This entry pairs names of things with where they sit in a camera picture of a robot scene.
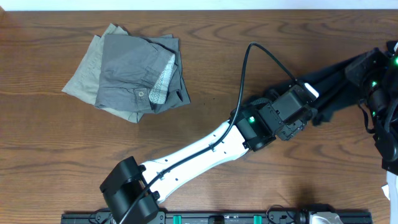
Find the black t-shirt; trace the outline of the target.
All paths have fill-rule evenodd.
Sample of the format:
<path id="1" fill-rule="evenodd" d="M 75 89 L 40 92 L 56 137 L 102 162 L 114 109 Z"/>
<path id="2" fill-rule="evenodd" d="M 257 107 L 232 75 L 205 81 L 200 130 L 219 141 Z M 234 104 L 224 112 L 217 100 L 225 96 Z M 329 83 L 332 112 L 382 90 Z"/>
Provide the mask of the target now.
<path id="1" fill-rule="evenodd" d="M 268 90 L 264 97 L 248 103 L 242 109 L 241 117 L 237 123 L 270 130 L 260 117 L 259 109 L 267 102 L 276 100 L 278 96 L 283 95 L 294 85 L 304 87 L 304 83 L 311 84 L 320 94 L 311 104 L 312 108 L 317 110 L 317 114 L 308 123 L 319 125 L 323 122 L 328 122 L 335 111 L 350 105 L 358 105 L 359 89 L 345 77 L 345 68 L 357 57 L 308 74 L 295 82 L 283 83 Z"/>

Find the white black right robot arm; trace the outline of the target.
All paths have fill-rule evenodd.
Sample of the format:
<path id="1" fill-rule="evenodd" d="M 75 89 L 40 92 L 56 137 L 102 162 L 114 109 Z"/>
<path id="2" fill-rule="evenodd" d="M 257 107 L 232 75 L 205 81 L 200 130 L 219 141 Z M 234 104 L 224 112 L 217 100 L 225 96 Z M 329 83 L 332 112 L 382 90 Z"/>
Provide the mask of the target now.
<path id="1" fill-rule="evenodd" d="M 382 168 L 397 174 L 397 41 L 387 51 L 375 48 L 345 68 L 346 78 L 359 89 L 358 106 L 364 112 L 366 131 L 382 156 Z"/>

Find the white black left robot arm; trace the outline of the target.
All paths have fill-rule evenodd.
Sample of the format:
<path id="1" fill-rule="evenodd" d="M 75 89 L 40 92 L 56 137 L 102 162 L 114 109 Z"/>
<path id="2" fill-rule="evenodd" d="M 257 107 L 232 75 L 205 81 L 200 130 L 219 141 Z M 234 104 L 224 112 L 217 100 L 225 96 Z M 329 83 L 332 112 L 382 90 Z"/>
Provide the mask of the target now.
<path id="1" fill-rule="evenodd" d="M 159 204 L 198 175 L 258 151 L 280 138 L 288 141 L 316 114 L 320 96 L 308 83 L 294 85 L 283 95 L 270 90 L 231 113 L 212 133 L 160 159 L 137 164 L 128 157 L 119 162 L 100 185 L 111 212 L 110 223 L 149 223 Z"/>

